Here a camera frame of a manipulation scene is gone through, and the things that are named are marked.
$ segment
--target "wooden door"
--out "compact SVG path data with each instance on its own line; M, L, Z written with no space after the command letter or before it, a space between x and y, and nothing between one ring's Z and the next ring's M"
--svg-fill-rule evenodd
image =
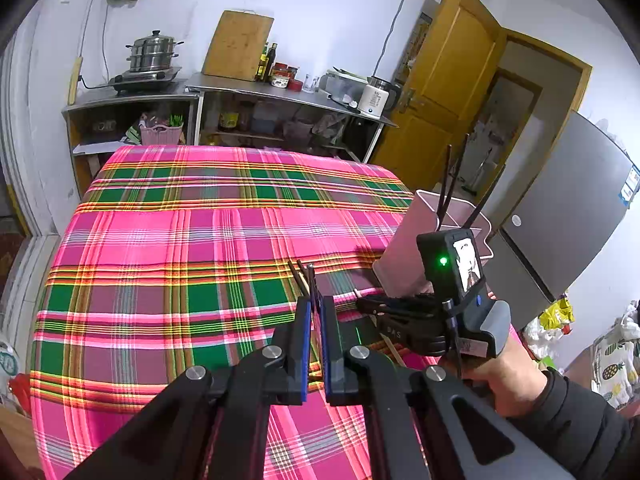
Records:
M433 189L447 144L456 154L506 45L506 32L480 0L442 0L373 163L410 189Z

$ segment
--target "pink utensil holder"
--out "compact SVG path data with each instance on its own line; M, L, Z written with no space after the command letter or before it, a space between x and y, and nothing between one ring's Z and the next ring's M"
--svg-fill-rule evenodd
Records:
M373 272L385 289L385 294L392 298L412 296L423 292L427 287L424 277L422 258L415 243L415 237L423 233L432 233L438 228L438 200L436 193L419 189L409 209L402 218L401 224L386 247L382 257L373 263ZM466 200L452 198L447 214L442 221L443 230L459 228L471 215L475 205ZM491 232L491 222L480 213L471 226L478 246L481 260L494 256L486 244L486 237Z
M156 124L152 128L140 126L143 146L149 146L150 144L176 145L180 141L181 133L182 126L164 126L164 124Z

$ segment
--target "red lid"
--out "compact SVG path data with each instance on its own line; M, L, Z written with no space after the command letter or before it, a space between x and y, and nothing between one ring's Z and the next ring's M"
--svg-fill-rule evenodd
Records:
M293 90L294 92L300 92L302 90L302 81L299 81L297 79L289 79L287 88L289 90Z

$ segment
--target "black sleeve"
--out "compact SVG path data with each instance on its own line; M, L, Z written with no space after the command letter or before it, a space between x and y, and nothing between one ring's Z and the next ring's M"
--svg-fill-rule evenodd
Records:
M578 480L640 478L640 423L555 370L532 412L511 423Z

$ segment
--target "silver screw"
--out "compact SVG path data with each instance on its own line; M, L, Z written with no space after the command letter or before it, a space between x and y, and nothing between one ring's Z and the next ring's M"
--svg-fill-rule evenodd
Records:
M441 366L430 366L424 371L424 374L432 381L436 381L438 383L443 381L447 376L446 371Z
M206 373L204 366L195 365L187 369L187 378L192 381L199 381Z
M267 359L277 359L282 355L282 348L277 345L265 346L262 349L262 355L264 355Z
M351 354L351 357L356 359L366 359L369 357L369 349L362 345L352 346L349 353Z

